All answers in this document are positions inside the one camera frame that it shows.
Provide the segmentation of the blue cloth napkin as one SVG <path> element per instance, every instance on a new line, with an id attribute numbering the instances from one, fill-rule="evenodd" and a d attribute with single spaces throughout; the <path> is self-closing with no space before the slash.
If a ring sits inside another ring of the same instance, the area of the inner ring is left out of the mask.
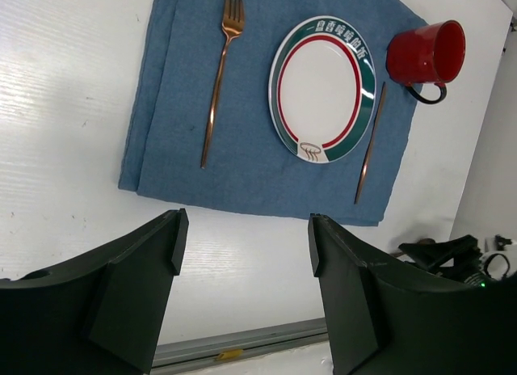
<path id="1" fill-rule="evenodd" d="M 416 107 L 393 82 L 385 54 L 399 32 L 424 21 L 400 0 L 243 0 L 246 24 L 228 53 L 207 166 L 200 168 L 216 70 L 225 38 L 224 0 L 154 0 L 119 186 L 159 200 L 234 213 L 307 218 L 327 213 L 346 225 L 384 218 Z M 306 19 L 329 15 L 366 41 L 376 83 L 387 95 L 358 204 L 369 125 L 345 157 L 312 164 L 280 140 L 268 79 L 284 37 Z"/>

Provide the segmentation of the red mug black handle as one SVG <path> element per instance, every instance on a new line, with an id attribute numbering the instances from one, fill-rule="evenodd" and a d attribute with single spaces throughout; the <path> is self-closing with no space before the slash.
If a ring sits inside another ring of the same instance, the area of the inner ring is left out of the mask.
<path id="1" fill-rule="evenodd" d="M 448 20 L 395 35 L 387 48 L 386 69 L 416 100 L 436 105 L 446 98 L 447 84 L 459 75 L 465 53 L 464 29 L 459 22 Z M 439 97 L 422 97 L 415 84 L 437 86 Z"/>

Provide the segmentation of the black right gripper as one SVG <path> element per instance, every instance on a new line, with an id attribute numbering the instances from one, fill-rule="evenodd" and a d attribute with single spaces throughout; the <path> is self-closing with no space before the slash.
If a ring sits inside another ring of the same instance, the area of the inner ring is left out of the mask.
<path id="1" fill-rule="evenodd" d="M 400 255 L 410 258 L 408 264 L 435 276 L 482 288 L 493 285 L 516 287 L 516 274 L 510 273 L 511 262 L 504 251 L 485 254 L 472 235 L 448 242 L 424 238 L 416 243 L 402 243 L 398 250 Z M 498 279 L 489 271 L 496 258 L 506 263 L 506 270 Z"/>

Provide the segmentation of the white plate green red rim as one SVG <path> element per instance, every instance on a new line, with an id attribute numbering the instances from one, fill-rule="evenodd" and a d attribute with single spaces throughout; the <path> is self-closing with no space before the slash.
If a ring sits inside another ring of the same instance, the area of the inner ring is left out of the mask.
<path id="1" fill-rule="evenodd" d="M 280 140 L 303 161 L 348 155 L 366 133 L 376 101 L 376 71 L 359 31 L 320 15 L 296 25 L 278 47 L 268 80 Z"/>

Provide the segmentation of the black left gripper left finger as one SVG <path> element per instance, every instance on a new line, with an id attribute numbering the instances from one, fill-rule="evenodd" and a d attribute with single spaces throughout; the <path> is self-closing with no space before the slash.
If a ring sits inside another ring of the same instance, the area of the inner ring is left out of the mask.
<path id="1" fill-rule="evenodd" d="M 187 241 L 184 209 L 1 281 L 4 374 L 147 374 Z"/>

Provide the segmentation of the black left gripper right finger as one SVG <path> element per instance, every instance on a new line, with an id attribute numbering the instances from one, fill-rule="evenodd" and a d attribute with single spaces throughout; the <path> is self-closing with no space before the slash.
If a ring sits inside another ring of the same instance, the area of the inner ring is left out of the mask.
<path id="1" fill-rule="evenodd" d="M 309 219 L 336 374 L 513 374 L 516 287 L 462 284 Z"/>

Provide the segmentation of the copper knife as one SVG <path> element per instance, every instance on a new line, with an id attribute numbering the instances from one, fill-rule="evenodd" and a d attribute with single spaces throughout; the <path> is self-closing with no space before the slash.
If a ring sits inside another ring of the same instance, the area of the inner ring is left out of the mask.
<path id="1" fill-rule="evenodd" d="M 365 179 L 368 174 L 369 163 L 371 161 L 372 150 L 373 150 L 376 131 L 377 131 L 377 125 L 378 125 L 381 113 L 382 113 L 384 105 L 385 105 L 385 96 L 386 96 L 386 82 L 383 82 L 383 84 L 381 86 L 381 91 L 380 91 L 379 104 L 376 109 L 376 114 L 375 114 L 375 117 L 373 120 L 372 134 L 371 134 L 370 140 L 368 142 L 368 147 L 367 147 L 366 153 L 364 155 L 363 165 L 361 168 L 361 172 L 359 174 L 359 181 L 358 181 L 358 185 L 357 185 L 356 192 L 355 192 L 354 204 L 359 203 L 359 200 L 360 200 L 363 188 L 364 188 Z"/>

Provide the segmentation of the copper fork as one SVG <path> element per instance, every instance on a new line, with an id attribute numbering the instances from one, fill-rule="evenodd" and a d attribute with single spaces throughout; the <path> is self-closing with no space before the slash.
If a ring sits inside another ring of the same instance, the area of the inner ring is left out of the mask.
<path id="1" fill-rule="evenodd" d="M 204 169 L 208 162 L 208 154 L 210 145 L 212 143 L 213 130 L 215 127 L 216 113 L 221 95 L 221 87 L 228 49 L 231 42 L 237 39 L 243 33 L 245 24 L 246 16 L 243 0 L 224 0 L 221 29 L 225 35 L 226 40 L 221 52 L 221 58 L 219 61 L 216 80 L 214 82 L 212 92 L 212 100 L 205 129 L 204 145 L 200 162 L 201 169 Z"/>

